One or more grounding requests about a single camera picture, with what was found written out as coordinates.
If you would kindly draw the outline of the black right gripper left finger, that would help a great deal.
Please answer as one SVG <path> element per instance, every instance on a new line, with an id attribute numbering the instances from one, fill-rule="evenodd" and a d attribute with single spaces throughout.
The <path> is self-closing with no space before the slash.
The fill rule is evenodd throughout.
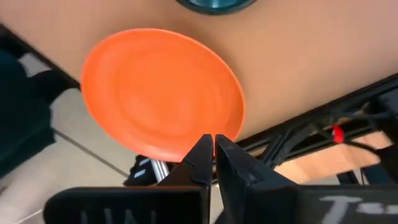
<path id="1" fill-rule="evenodd" d="M 213 176 L 213 138 L 204 134 L 181 163 L 158 185 L 200 186 L 208 189 Z"/>

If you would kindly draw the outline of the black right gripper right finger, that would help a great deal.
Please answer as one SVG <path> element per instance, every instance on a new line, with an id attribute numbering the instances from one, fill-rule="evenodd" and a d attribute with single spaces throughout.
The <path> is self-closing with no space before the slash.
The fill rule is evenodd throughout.
<path id="1" fill-rule="evenodd" d="M 222 134 L 215 137 L 226 223 L 293 223 L 295 182 L 268 168 Z"/>

